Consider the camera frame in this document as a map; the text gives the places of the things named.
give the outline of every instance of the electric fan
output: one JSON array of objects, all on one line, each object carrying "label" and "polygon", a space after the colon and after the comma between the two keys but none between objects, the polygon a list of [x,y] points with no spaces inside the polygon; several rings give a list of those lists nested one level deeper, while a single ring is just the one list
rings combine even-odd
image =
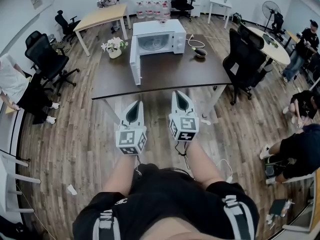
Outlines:
[{"label": "electric fan", "polygon": [[276,13],[281,14],[281,11],[280,11],[279,6],[275,2],[266,1],[262,5],[262,12],[263,12],[264,16],[268,19],[268,23],[265,25],[265,28],[264,28],[264,31],[266,31],[269,22],[270,21],[273,22],[275,20],[274,15]]}]

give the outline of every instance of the microwave door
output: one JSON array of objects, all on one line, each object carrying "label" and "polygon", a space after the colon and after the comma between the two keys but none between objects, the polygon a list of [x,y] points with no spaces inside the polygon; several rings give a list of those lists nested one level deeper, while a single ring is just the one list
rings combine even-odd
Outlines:
[{"label": "microwave door", "polygon": [[130,67],[134,82],[137,86],[141,84],[141,75],[140,75],[140,54],[139,54],[139,44],[137,36],[132,37],[131,42],[131,52],[130,52]]}]

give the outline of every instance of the white shoe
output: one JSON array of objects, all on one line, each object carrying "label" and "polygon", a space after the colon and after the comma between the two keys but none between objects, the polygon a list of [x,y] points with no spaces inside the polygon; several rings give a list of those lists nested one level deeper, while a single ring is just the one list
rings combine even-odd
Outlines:
[{"label": "white shoe", "polygon": [[282,110],[282,114],[286,114],[289,112],[289,106],[286,106],[283,110]]},{"label": "white shoe", "polygon": [[57,110],[57,109],[59,108],[59,106],[60,106],[59,103],[54,103],[54,102],[52,102],[52,106],[49,107],[49,109],[55,109],[55,110]]},{"label": "white shoe", "polygon": [[49,123],[49,124],[54,125],[55,122],[56,122],[56,118],[48,115],[48,116],[46,117],[45,121],[46,121],[47,123]]},{"label": "white shoe", "polygon": [[294,125],[294,124],[296,123],[297,119],[298,119],[298,117],[296,117],[295,115],[293,115],[293,116],[291,117],[291,124]]},{"label": "white shoe", "polygon": [[272,178],[267,178],[265,180],[265,184],[270,185],[270,184],[275,184],[276,183],[276,177],[272,177]]},{"label": "white shoe", "polygon": [[270,147],[268,144],[263,147],[263,149],[259,155],[261,160],[271,157],[271,155],[269,154],[269,149],[270,149]]}]

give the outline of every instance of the white flowers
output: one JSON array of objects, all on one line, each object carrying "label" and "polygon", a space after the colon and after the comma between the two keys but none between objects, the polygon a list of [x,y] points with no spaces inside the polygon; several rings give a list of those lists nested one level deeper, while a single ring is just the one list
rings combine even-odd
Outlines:
[{"label": "white flowers", "polygon": [[124,42],[119,37],[114,37],[108,40],[107,43],[102,43],[101,48],[103,52],[107,51],[108,53],[112,53],[115,50],[120,49],[121,47],[126,48],[128,46],[128,42]]}]

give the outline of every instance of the microwave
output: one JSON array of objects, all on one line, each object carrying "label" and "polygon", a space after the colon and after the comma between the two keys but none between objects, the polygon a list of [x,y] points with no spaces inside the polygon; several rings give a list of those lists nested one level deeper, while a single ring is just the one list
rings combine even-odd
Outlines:
[{"label": "microwave", "polygon": [[160,53],[183,54],[186,37],[187,33],[177,19],[169,19],[165,23],[157,20],[134,23],[130,67],[135,84],[141,84],[140,56]]}]

